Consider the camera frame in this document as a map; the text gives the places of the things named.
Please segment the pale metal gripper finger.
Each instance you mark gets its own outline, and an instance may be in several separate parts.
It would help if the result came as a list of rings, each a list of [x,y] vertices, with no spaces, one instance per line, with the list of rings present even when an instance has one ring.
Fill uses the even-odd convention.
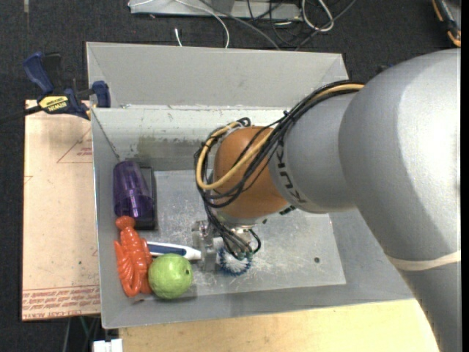
[[[204,238],[202,240],[202,270],[212,272],[217,266],[218,252],[224,248],[222,237]]]
[[[213,231],[207,220],[195,221],[191,227],[192,245],[194,248],[212,246]]]

